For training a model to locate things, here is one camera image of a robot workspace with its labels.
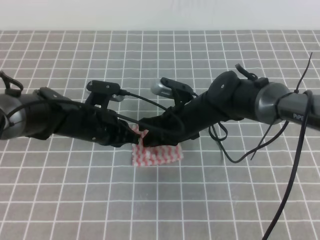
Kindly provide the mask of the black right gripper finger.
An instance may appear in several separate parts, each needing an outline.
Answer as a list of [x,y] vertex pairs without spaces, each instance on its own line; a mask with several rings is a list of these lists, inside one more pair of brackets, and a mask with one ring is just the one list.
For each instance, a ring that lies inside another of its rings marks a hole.
[[163,131],[167,130],[164,124],[164,118],[162,115],[154,117],[143,117],[139,120],[138,129],[140,131]]
[[142,143],[144,147],[175,146],[175,140],[162,132],[143,131]]

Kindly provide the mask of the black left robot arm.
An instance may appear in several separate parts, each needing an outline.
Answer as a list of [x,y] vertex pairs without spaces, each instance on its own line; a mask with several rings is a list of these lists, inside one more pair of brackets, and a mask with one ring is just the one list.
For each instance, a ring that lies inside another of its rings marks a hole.
[[85,102],[73,101],[48,87],[24,94],[24,86],[0,73],[5,90],[0,95],[0,138],[47,140],[51,135],[69,137],[119,148],[137,144],[139,134],[108,109],[110,101],[124,96],[119,84],[92,80]]

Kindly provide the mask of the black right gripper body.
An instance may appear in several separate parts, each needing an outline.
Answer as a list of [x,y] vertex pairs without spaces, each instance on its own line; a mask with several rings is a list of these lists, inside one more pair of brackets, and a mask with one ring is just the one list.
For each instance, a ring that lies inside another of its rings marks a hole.
[[177,145],[186,140],[200,137],[197,125],[197,108],[191,104],[171,106],[160,116],[161,127],[175,134],[164,134],[160,140],[163,145]]

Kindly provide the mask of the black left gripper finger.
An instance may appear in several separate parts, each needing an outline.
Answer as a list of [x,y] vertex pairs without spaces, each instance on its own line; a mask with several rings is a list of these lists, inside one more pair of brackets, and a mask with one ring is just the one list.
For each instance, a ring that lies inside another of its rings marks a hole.
[[117,144],[121,147],[125,144],[139,144],[141,135],[132,130],[124,120],[118,122]]

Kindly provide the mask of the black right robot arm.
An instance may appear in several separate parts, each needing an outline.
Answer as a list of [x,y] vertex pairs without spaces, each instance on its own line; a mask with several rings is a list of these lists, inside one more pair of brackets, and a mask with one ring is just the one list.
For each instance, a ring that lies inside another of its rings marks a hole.
[[145,147],[176,146],[189,139],[197,139],[200,131],[219,122],[249,119],[274,125],[281,121],[301,124],[307,106],[307,95],[291,92],[285,85],[257,77],[240,65],[216,77],[207,91],[194,97],[192,89],[180,82],[161,78],[152,93],[173,99],[175,105],[159,116],[143,118],[150,130],[142,139]]

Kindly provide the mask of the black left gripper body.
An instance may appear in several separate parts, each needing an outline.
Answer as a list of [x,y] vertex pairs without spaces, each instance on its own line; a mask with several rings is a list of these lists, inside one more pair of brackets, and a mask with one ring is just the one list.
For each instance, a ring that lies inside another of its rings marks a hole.
[[57,134],[102,146],[125,144],[124,121],[99,110],[61,105],[57,108]]

